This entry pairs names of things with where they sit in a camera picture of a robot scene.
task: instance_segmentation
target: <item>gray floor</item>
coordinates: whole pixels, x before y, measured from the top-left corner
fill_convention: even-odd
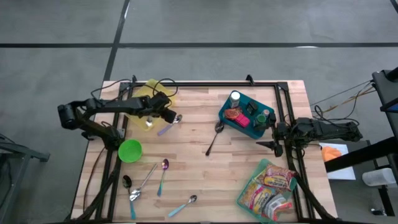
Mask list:
[[[112,42],[123,0],[0,1],[0,43]],[[389,0],[133,0],[121,42],[396,42],[398,13]],[[56,107],[90,97],[100,86],[110,49],[0,49],[0,133],[38,151],[10,223],[62,221],[69,213],[87,142],[60,127]],[[119,49],[112,80],[305,80],[310,102],[392,69],[398,48],[335,49]],[[355,91],[321,103],[341,103]],[[361,97],[352,118],[364,139],[392,135],[377,94]],[[352,104],[330,113],[347,115]],[[342,201],[339,217],[361,221],[360,202]],[[397,198],[398,192],[392,192]],[[390,223],[376,217],[372,222]]]

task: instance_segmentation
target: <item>snack bag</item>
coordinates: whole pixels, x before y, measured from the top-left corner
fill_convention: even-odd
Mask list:
[[[268,164],[257,177],[256,181],[269,187],[275,187],[282,191],[290,190],[290,181],[294,176],[294,172],[283,167]]]
[[[240,106],[237,108],[224,110],[225,118],[230,120],[235,120],[242,113],[242,108]]]
[[[293,207],[292,202],[286,201],[283,195],[279,194],[272,197],[264,208],[264,214],[273,221],[277,221],[279,212],[284,212]]]
[[[248,209],[252,210],[255,214],[262,215],[264,207],[272,195],[275,194],[273,189],[258,184],[256,181],[251,180],[251,183],[246,188],[243,196],[239,199],[241,205],[245,205]]]

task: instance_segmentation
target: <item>orange object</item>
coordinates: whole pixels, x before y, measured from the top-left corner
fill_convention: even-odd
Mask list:
[[[341,152],[333,147],[325,146],[322,148],[323,161],[327,162],[341,156]]]

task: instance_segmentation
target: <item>green bowl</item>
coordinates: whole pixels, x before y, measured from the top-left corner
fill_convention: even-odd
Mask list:
[[[141,143],[134,139],[125,140],[120,146],[118,155],[123,162],[136,162],[142,156]]]

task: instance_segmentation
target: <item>white bottle cap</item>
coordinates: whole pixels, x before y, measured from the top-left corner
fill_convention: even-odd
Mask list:
[[[239,100],[240,97],[241,97],[241,95],[236,91],[231,93],[232,100]]]

